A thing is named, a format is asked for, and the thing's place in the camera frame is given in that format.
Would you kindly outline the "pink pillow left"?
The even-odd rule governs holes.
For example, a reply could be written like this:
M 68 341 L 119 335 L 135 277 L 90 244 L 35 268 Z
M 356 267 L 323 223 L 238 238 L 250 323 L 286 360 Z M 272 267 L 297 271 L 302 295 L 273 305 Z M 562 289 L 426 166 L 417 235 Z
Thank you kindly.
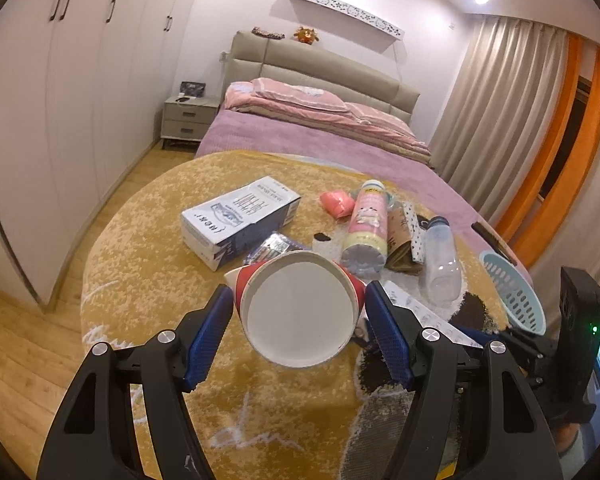
M 347 113 L 348 107 L 339 96 L 320 88 L 285 84 L 271 78 L 251 81 L 253 93 L 262 99 L 327 113 Z

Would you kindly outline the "pink pillow right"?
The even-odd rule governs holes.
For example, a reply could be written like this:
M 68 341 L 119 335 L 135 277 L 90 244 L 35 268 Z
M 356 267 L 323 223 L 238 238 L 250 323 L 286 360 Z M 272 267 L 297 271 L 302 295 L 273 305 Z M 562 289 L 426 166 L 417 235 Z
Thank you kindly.
M 381 110 L 376 110 L 376 108 L 360 103 L 345 102 L 344 105 L 359 122 L 362 122 L 362 124 L 414 136 L 411 128 L 399 117 L 392 116 Z

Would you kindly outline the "white heart pattern bag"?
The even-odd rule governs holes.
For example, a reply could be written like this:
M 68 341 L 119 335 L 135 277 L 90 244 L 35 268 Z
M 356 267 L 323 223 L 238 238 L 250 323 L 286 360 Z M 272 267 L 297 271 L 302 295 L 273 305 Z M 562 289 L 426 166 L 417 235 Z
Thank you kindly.
M 411 202 L 404 202 L 402 209 L 411 237 L 412 260 L 423 264 L 425 260 L 425 230 L 420 226 L 415 207 Z

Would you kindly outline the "round yellow panda rug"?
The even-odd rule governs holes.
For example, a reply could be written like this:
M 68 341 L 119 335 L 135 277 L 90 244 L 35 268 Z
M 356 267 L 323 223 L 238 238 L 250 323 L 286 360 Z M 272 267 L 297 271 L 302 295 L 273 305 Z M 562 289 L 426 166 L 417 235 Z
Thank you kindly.
M 166 172 L 122 206 L 88 256 L 84 344 L 143 344 L 202 308 L 223 274 L 186 247 L 180 215 L 262 177 L 300 195 L 286 233 L 302 244 L 318 232 L 343 233 L 318 198 L 356 190 L 365 179 L 327 162 L 248 151 L 202 156 Z M 185 398 L 219 479 L 377 479 L 412 400 L 390 384 L 385 364 L 356 344 L 306 370 L 272 364 L 250 346 L 238 318 L 228 324 L 208 378 Z

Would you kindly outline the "pink yogurt drink bottle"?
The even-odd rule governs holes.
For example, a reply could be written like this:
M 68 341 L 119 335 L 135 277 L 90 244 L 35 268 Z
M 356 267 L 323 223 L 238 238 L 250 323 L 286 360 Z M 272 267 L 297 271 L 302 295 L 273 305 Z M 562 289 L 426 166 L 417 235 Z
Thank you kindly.
M 367 180 L 356 196 L 340 263 L 357 276 L 378 274 L 387 261 L 387 238 L 388 195 L 385 185 L 377 180 Z

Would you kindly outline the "light blue plastic basket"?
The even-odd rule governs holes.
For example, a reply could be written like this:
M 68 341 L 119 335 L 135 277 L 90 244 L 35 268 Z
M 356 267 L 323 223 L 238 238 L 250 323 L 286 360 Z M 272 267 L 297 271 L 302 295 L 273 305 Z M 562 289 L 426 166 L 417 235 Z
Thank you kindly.
M 479 256 L 484 270 L 498 292 L 509 324 L 538 336 L 546 332 L 545 313 L 538 296 L 516 266 L 496 252 Z

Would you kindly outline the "pink folded quilt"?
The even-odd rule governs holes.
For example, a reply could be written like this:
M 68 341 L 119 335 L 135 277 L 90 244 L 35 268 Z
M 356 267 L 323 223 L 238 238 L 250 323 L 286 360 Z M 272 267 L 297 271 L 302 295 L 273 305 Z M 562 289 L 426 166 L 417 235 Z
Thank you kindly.
M 427 165 L 431 153 L 428 145 L 416 136 L 396 133 L 359 122 L 350 112 L 327 113 L 262 99 L 253 93 L 250 81 L 234 81 L 225 91 L 223 107 L 226 110 L 249 113 L 281 122 L 290 122 L 308 128 L 320 129 L 375 148 L 416 160 Z

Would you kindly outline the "pink pillow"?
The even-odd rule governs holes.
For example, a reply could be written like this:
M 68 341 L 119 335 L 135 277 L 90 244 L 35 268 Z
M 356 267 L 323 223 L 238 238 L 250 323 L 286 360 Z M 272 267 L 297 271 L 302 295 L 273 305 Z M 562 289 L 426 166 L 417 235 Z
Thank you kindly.
M 348 107 L 339 96 L 320 88 L 285 84 L 271 78 L 251 81 L 253 93 L 262 99 L 327 113 L 347 113 Z
M 362 124 L 414 136 L 411 128 L 399 117 L 392 116 L 381 110 L 376 110 L 376 108 L 360 103 L 345 102 L 344 105 L 359 122 L 362 122 Z

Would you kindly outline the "picture frame on nightstand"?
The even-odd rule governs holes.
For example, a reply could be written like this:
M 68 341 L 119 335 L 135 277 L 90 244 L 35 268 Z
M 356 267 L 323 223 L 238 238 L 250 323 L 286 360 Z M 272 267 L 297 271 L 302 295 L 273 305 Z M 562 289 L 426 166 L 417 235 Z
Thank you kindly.
M 180 84 L 180 95 L 183 98 L 202 98 L 206 91 L 206 84 L 197 81 L 182 81 Z

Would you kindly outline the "pink packet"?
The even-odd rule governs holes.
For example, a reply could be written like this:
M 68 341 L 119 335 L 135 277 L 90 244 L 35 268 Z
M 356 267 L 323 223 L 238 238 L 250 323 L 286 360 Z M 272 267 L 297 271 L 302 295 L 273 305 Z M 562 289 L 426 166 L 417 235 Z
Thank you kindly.
M 350 217 L 355 206 L 354 198 L 343 190 L 322 193 L 320 203 L 325 211 L 336 220 Z

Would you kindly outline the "red white paper cup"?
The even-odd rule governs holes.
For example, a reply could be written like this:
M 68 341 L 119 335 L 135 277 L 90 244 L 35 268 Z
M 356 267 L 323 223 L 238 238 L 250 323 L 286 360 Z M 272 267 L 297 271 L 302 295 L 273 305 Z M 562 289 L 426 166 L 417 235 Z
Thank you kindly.
M 251 347 L 288 368 L 334 358 L 354 335 L 366 285 L 310 250 L 287 252 L 224 275 Z

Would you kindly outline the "clear plastic bottle blue cap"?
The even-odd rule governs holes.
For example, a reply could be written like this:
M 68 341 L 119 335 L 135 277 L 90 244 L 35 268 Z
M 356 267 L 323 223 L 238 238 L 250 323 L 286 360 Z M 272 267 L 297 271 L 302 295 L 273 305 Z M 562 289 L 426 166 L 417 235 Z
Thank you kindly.
M 435 216 L 429 220 L 424 236 L 420 293 L 430 304 L 447 308 L 460 296 L 462 283 L 462 271 L 449 221 Z

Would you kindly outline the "orange plush toy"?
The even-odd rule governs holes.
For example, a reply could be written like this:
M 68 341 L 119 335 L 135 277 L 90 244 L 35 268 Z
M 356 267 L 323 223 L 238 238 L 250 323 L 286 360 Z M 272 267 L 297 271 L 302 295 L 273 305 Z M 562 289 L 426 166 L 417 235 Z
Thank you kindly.
M 320 40 L 314 28 L 304 26 L 300 26 L 294 32 L 294 38 L 296 38 L 296 40 L 301 42 L 302 44 L 314 44 L 314 42 Z

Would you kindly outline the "white and blue box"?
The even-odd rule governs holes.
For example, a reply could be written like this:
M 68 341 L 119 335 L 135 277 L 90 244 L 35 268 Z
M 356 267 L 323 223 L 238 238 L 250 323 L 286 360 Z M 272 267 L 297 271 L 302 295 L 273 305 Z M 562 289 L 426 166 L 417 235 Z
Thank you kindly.
M 283 183 L 263 177 L 184 210 L 184 243 L 210 270 L 218 270 L 294 220 L 300 200 Z

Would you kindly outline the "dark snack packet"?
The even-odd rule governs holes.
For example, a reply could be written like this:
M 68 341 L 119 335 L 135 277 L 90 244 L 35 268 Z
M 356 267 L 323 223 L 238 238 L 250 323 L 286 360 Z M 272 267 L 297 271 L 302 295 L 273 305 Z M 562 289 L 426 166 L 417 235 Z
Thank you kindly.
M 297 250 L 308 250 L 308 248 L 282 233 L 273 232 L 245 256 L 242 264 L 250 266 L 250 264 L 265 262 Z

